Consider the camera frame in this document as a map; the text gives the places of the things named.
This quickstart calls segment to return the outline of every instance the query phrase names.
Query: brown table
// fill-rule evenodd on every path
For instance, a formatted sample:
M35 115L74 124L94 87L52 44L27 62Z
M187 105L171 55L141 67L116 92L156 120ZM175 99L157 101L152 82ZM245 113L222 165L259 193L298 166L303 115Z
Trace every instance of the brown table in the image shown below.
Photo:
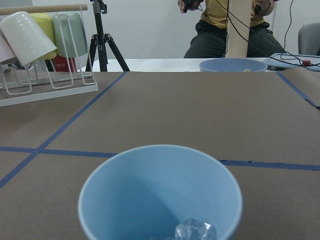
M320 111L284 81L296 76L300 89L319 79L304 69L95 72L99 91L1 107L0 239L86 239L77 203L87 177L153 144L203 151L234 174L236 240L320 239Z

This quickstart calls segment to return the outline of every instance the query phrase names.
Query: light blue bowl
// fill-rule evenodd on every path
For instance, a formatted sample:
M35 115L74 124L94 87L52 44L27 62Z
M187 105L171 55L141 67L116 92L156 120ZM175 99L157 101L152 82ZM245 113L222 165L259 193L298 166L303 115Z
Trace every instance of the light blue bowl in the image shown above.
M243 58L216 58L203 61L199 65L201 72L265 72L267 65L260 61Z
M90 240L174 237L190 218L230 240L242 207L239 185L219 161L188 147L150 145L100 165L81 190L78 216Z

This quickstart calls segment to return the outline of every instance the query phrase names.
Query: black pants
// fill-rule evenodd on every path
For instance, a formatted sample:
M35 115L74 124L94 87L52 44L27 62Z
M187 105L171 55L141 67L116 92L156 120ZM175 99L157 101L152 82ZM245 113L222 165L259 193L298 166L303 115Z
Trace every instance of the black pants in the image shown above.
M269 23L264 22L250 29L248 58L266 58L283 51L282 46L273 36L273 32L267 29L269 26ZM220 29L200 20L195 30L198 34L192 39L190 48L184 56L185 59L221 58L225 55L226 29Z

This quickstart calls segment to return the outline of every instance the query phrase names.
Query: red object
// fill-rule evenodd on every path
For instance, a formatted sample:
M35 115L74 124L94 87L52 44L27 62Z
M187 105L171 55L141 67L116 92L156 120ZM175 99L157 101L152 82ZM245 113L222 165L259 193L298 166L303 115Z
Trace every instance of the red object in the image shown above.
M302 65L303 65L303 66L308 67L308 66L310 66L310 64L311 64L311 61L310 61L310 60L303 60L303 61L302 61Z
M70 69L71 72L76 72L77 67L76 67L76 60L74 57L69 57L69 64L70 64ZM68 67L68 62L67 58L64 56L56 55L56 57L53 59L54 62L54 68L57 72L69 72L69 67Z

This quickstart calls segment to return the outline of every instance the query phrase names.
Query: wooden pole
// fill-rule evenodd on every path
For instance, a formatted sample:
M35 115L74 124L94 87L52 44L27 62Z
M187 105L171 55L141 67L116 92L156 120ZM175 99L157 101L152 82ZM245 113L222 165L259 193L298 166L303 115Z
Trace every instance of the wooden pole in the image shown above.
M246 26L250 26L251 12L252 12L252 0L230 0L229 11ZM227 52L226 58L243 58L247 57L248 43L239 36L239 33L246 39L249 39L249 28L239 22L234 16L229 13L229 17L234 24L231 24L228 20L227 33Z
M29 14L66 12L66 11L79 11L80 9L83 11L88 10L87 4L2 7L0 8L0 15L11 15L17 12L27 12Z

